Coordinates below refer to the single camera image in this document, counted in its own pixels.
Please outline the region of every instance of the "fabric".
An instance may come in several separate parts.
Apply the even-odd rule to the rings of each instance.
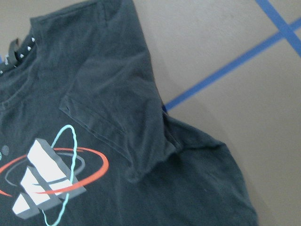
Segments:
[[[0,225],[257,225],[227,146],[162,111],[132,1],[31,25],[0,77]]]

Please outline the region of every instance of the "blue stripe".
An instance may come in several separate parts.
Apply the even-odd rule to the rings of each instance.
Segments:
[[[291,28],[294,31],[299,29],[300,27],[301,27],[301,17],[291,24]],[[248,60],[252,59],[253,57],[258,55],[262,51],[264,51],[267,48],[269,48],[270,46],[274,45],[276,42],[278,42],[281,39],[283,39],[283,35],[280,32],[272,35],[271,37],[269,37],[268,39],[266,39],[265,41],[263,41],[259,45],[255,46],[253,49],[251,49],[251,50],[247,51],[246,53],[242,54],[241,56],[239,56],[238,58],[236,58],[235,60],[233,60],[232,62],[227,64],[226,66],[222,67],[218,71],[216,71],[213,74],[209,75],[204,80],[200,81],[199,83],[197,83],[196,85],[194,85],[193,87],[188,89],[187,91],[185,91],[182,94],[180,94],[179,96],[177,96],[175,99],[168,102],[165,105],[165,109],[167,111],[170,111],[171,109],[176,107],[181,102],[185,101],[186,99],[188,99],[192,95],[196,94],[200,90],[204,89],[205,87],[207,87],[210,84],[214,83],[218,79],[222,78],[227,73],[233,71],[234,69],[236,69],[240,65],[244,64]]]
[[[268,0],[256,0],[256,2],[301,57],[301,40],[293,32],[291,27],[284,21]]]

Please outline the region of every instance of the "graphic print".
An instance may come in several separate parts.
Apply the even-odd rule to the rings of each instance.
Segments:
[[[109,168],[109,162],[106,156],[101,152],[89,148],[77,147],[75,133],[73,136],[73,149],[53,148],[61,133],[66,129],[65,127],[63,128],[52,146],[50,146],[46,140],[37,138],[34,140],[27,155],[20,156],[0,167],[0,174],[6,171],[6,181],[12,186],[17,186],[8,180],[10,172],[24,161],[29,161],[32,164],[32,166],[27,165],[20,182],[24,192],[21,192],[16,198],[12,208],[15,215],[22,219],[28,219],[38,215],[40,214],[40,210],[45,215],[44,211],[61,204],[63,204],[61,210],[63,214],[68,199],[72,199],[86,192],[84,186],[102,177]],[[85,160],[77,155],[77,153],[83,152],[97,156],[99,160],[101,160],[100,164],[102,162],[102,165],[95,173],[78,181],[76,176],[84,170]],[[71,166],[70,169],[60,156],[73,156],[72,164],[75,164],[75,159],[77,159],[81,162],[81,165],[77,167],[76,170],[74,170],[75,165]],[[1,188],[0,195],[12,197],[9,193],[2,191]]]

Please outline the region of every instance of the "floor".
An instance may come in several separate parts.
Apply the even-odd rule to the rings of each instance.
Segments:
[[[75,2],[2,4],[2,59],[30,17]],[[300,0],[134,3],[169,114],[228,145],[261,226],[300,225]]]

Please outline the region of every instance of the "red ellipse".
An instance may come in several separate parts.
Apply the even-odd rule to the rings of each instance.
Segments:
[[[72,148],[54,148],[55,151],[73,151]],[[68,191],[72,191],[75,190],[81,186],[85,186],[88,184],[91,184],[92,182],[96,181],[97,179],[101,178],[109,169],[109,161],[107,159],[107,157],[101,153],[98,152],[96,150],[90,149],[90,148],[85,148],[85,147],[78,147],[77,151],[79,152],[83,152],[83,150],[88,151],[88,152],[92,152],[94,154],[97,154],[98,156],[101,157],[101,159],[103,160],[103,165],[102,167],[96,171],[94,174],[92,174],[91,176],[69,186],[69,187],[65,187],[65,188],[61,188],[61,189],[57,189],[57,190],[49,190],[49,191],[45,191],[45,192],[40,192],[37,194],[55,194],[55,193],[60,193],[60,192],[68,192]],[[0,174],[6,170],[9,166],[11,166],[12,164],[20,161],[21,159],[25,158],[27,155],[22,155],[12,161],[10,161],[9,163],[5,164],[4,166],[2,166],[0,168]],[[5,193],[4,191],[0,190],[0,194],[5,195],[5,196],[9,196],[12,197],[10,194]]]

